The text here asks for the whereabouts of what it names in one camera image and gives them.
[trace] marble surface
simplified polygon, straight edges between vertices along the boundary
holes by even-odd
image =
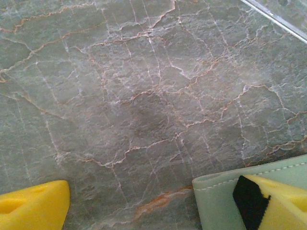
[[[307,152],[307,45],[239,0],[0,2],[0,193],[65,230],[201,228],[195,177]]]

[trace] light green fabric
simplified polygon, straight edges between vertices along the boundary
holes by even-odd
[[[307,155],[195,178],[192,183],[203,230],[246,230],[232,197],[244,174],[307,189]]]

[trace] gray marble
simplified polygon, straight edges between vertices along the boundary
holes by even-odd
[[[307,152],[307,45],[239,0],[0,2],[0,192],[65,230],[200,229],[195,177]]]

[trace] white stitching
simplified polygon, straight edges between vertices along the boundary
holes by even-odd
[[[273,170],[270,170],[270,171],[265,171],[265,172],[260,172],[260,173],[257,173],[257,174],[253,174],[254,176],[257,176],[257,175],[262,175],[262,174],[265,174],[265,173],[271,173],[271,172],[274,172],[274,171],[279,171],[279,170],[283,170],[283,169],[289,169],[289,168],[293,168],[293,167],[296,167],[296,166],[301,166],[301,165],[304,165],[304,164],[307,164],[307,162],[303,162],[303,163],[300,163],[300,164],[295,164],[295,165],[289,165],[289,166],[286,166],[286,167],[282,167],[280,169],[273,169]],[[222,185],[222,184],[225,184],[225,183],[228,183],[228,182],[232,182],[232,181],[237,181],[238,178],[235,178],[235,179],[231,179],[229,181],[223,181],[223,182],[220,182],[218,184],[215,184],[215,185],[212,185],[210,187],[206,187],[206,188],[202,188],[202,189],[196,189],[194,188],[194,190],[197,190],[197,191],[201,191],[201,190],[207,190],[207,189],[210,189],[210,188],[213,188],[213,187],[217,187],[219,185]]]

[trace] yellow sponge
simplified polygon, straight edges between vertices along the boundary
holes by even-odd
[[[60,230],[70,205],[66,181],[0,195],[1,230]]]
[[[247,230],[307,230],[307,190],[240,176],[233,192]]]

